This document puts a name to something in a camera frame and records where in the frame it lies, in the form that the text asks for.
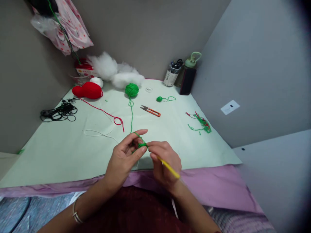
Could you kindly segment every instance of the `yellow crochet hook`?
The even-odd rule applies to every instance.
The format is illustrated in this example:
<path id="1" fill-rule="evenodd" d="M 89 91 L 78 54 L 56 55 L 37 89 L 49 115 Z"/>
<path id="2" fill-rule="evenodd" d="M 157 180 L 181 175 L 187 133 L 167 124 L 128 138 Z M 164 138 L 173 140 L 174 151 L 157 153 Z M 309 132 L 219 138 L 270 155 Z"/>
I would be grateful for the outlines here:
<path id="1" fill-rule="evenodd" d="M 174 175 L 174 177 L 176 177 L 177 179 L 180 178 L 180 175 L 167 162 L 165 162 L 159 156 L 156 157 L 163 163 L 164 166 L 166 166 L 166 168 Z"/>

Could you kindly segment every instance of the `left hand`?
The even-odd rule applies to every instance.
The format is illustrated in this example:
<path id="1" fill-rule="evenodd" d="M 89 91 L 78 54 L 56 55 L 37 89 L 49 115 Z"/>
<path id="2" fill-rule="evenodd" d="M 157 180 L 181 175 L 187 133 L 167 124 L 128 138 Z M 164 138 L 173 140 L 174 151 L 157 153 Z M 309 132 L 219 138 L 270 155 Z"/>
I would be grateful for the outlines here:
<path id="1" fill-rule="evenodd" d="M 147 132 L 147 129 L 136 131 L 138 135 L 143 135 Z M 135 133 L 131 133 L 114 147 L 105 177 L 103 178 L 107 186 L 106 188 L 112 195 L 122 187 L 134 164 L 147 151 L 146 146 L 138 148 L 138 143 L 143 143 L 143 141 Z"/>

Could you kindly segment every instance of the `gray wall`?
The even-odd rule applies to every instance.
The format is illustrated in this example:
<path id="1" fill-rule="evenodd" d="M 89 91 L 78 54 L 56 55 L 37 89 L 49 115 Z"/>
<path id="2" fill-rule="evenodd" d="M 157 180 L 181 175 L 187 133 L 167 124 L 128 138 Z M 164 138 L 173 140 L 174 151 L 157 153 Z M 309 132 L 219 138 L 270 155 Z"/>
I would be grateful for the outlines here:
<path id="1" fill-rule="evenodd" d="M 203 49 L 192 95 L 232 147 L 311 128 L 310 41 L 298 7 L 232 0 Z M 220 110 L 235 100 L 229 115 Z"/>
<path id="2" fill-rule="evenodd" d="M 311 130 L 235 148 L 243 179 L 277 232 L 302 232 L 311 195 Z"/>
<path id="3" fill-rule="evenodd" d="M 0 8 L 0 151 L 16 153 L 41 124 L 40 111 L 68 92 L 73 60 L 32 27 L 25 2 L 0 1 Z"/>
<path id="4" fill-rule="evenodd" d="M 168 64 L 201 51 L 230 0 L 75 0 L 94 47 L 163 80 Z"/>

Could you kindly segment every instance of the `pink cloth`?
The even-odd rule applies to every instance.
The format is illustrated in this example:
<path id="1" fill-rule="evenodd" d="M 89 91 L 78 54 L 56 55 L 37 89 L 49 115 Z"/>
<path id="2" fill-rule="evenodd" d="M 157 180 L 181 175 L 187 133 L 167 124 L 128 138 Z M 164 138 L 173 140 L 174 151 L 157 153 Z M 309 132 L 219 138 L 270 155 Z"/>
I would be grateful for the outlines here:
<path id="1" fill-rule="evenodd" d="M 67 32 L 68 39 L 72 44 L 72 49 L 78 51 L 93 46 L 89 38 L 89 33 L 83 23 L 83 20 L 71 0 L 55 0 L 58 7 L 58 20 Z M 44 35 L 48 37 L 54 46 L 62 51 L 64 55 L 71 54 L 71 47 L 65 39 L 65 35 L 57 22 L 56 29 L 47 30 Z"/>
<path id="2" fill-rule="evenodd" d="M 2 188 L 0 196 L 54 197 L 85 191 L 102 177 L 65 183 Z M 203 205 L 263 214 L 261 207 L 233 165 L 183 170 L 181 178 Z M 166 193 L 154 180 L 152 171 L 131 172 L 123 186 L 131 185 L 157 193 Z"/>

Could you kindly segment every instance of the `scissors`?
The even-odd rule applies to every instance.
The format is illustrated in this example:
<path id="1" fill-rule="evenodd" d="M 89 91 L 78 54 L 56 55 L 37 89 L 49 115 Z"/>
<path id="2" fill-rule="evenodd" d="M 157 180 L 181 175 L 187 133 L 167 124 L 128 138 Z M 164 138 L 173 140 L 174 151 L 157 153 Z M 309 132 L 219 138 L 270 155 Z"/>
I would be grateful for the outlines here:
<path id="1" fill-rule="evenodd" d="M 150 109 L 150 108 L 148 108 L 148 107 L 146 107 L 146 106 L 144 106 L 144 105 L 142 105 L 142 106 L 143 106 L 143 108 L 142 108 L 142 107 L 140 107 L 140 108 L 143 109 L 143 110 L 145 110 L 146 112 L 149 112 L 149 113 L 151 113 L 151 114 L 153 114 L 153 115 L 156 115 L 157 117 L 160 117 L 160 116 L 161 116 L 161 113 L 156 112 L 155 110 L 152 110 L 152 109 Z"/>

